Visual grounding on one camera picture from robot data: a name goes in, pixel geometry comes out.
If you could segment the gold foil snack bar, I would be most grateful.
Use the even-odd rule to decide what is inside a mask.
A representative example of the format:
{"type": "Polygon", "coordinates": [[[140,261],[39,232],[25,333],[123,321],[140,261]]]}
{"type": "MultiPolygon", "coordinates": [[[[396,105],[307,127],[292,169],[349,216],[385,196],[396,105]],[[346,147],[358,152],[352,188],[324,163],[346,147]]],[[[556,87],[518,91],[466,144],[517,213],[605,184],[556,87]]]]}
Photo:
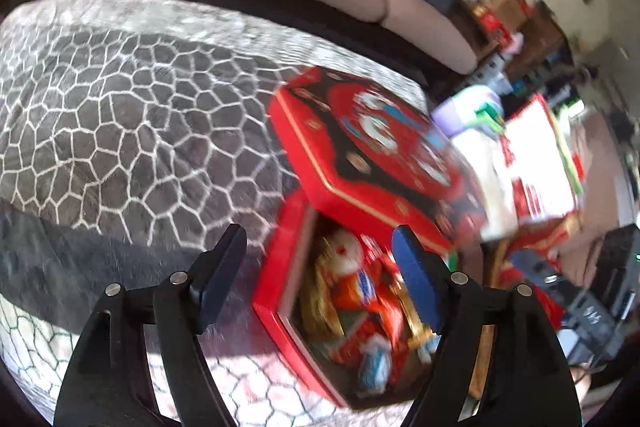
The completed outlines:
{"type": "Polygon", "coordinates": [[[411,337],[408,340],[408,348],[410,350],[418,349],[433,338],[435,334],[432,329],[420,319],[405,283],[401,280],[396,280],[390,284],[390,289],[399,299],[401,309],[404,311],[409,325],[411,337]]]}

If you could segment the orange snack packet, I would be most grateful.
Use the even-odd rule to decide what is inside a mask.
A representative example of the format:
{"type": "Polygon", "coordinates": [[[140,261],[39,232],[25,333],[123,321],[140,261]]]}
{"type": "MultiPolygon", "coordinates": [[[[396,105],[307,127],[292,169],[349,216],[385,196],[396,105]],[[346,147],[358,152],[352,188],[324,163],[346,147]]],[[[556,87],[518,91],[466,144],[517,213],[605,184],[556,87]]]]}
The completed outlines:
{"type": "Polygon", "coordinates": [[[404,329],[404,313],[399,299],[383,283],[375,280],[366,269],[360,269],[338,280],[331,291],[337,309],[366,310],[380,320],[382,329],[393,348],[399,343],[404,329]]]}

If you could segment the blue white candy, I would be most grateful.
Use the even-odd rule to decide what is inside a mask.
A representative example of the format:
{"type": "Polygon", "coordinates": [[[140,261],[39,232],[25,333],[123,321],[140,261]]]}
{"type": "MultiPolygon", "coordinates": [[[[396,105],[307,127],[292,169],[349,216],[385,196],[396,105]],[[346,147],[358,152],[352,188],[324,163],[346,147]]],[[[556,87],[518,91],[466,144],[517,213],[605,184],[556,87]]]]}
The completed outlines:
{"type": "Polygon", "coordinates": [[[382,395],[393,369],[392,345],[380,334],[369,337],[361,346],[357,374],[360,395],[382,395]]]}

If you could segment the red octagonal tin base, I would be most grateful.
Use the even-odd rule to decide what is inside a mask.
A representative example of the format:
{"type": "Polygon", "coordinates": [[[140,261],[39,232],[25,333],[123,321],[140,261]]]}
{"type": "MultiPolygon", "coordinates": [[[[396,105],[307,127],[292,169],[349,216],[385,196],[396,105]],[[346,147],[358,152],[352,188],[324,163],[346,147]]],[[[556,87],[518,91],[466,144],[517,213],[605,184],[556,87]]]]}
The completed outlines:
{"type": "Polygon", "coordinates": [[[319,213],[303,190],[284,200],[253,308],[294,374],[337,407],[404,403],[430,376],[434,325],[390,244],[319,213]]]}

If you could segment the red round-logo snack packet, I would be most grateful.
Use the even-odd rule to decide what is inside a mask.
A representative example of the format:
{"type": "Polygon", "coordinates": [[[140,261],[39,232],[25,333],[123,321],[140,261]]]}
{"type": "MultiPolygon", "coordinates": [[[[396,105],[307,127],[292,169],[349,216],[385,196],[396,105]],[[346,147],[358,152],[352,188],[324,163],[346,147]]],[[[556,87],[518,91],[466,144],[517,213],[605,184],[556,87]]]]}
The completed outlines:
{"type": "Polygon", "coordinates": [[[363,246],[356,234],[340,229],[324,239],[323,262],[333,280],[357,272],[363,265],[363,246]]]}

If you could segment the red octagonal tin lid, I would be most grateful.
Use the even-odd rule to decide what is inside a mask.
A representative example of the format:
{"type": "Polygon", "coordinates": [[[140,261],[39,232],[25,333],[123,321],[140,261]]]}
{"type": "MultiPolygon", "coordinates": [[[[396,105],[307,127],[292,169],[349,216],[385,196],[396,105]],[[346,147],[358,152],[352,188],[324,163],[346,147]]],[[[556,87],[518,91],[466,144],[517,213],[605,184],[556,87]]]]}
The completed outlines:
{"type": "Polygon", "coordinates": [[[369,78],[314,66],[282,85],[270,122],[315,210],[387,246],[408,225],[445,256],[480,236],[485,198],[431,118],[369,78]]]}

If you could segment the patterned grey table cloth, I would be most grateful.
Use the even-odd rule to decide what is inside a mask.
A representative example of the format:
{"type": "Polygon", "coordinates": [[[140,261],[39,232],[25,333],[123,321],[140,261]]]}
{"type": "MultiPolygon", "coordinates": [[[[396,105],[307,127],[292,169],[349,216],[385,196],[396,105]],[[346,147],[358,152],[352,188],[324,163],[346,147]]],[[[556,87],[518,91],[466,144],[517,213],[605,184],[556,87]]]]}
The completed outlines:
{"type": "Polygon", "coordinates": [[[108,284],[154,285],[232,222],[242,268],[202,349],[242,426],[396,425],[309,390],[250,295],[297,176],[268,103],[311,65],[369,77],[418,109],[413,75],[294,28],[178,0],[38,0],[1,21],[1,358],[51,419],[108,284]]]}

